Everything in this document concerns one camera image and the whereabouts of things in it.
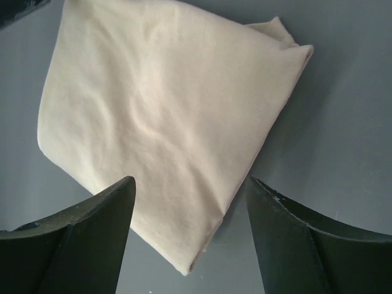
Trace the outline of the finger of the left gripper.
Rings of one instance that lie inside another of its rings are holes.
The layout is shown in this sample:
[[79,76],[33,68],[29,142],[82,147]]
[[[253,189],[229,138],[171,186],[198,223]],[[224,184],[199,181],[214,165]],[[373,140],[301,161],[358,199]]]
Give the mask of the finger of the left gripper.
[[12,25],[49,3],[50,0],[0,0],[0,28]]

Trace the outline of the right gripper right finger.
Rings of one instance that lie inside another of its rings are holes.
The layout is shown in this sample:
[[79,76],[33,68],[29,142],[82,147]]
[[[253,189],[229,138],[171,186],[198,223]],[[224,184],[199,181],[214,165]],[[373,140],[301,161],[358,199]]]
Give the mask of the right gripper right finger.
[[265,293],[391,293],[391,236],[324,216],[259,179],[245,184]]

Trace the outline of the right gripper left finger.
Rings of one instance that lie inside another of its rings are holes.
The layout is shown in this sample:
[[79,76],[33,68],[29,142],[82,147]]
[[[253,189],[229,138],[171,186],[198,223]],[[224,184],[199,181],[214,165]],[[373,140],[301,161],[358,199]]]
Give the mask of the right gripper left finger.
[[135,204],[127,176],[97,195],[1,231],[1,293],[115,293]]

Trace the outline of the beige t shirt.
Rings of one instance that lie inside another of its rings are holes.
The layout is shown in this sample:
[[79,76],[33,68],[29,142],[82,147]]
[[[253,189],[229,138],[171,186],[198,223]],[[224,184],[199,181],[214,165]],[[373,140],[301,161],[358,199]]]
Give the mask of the beige t shirt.
[[66,1],[39,148],[92,194],[133,176],[131,229],[187,275],[313,51],[278,18],[244,25],[179,1]]

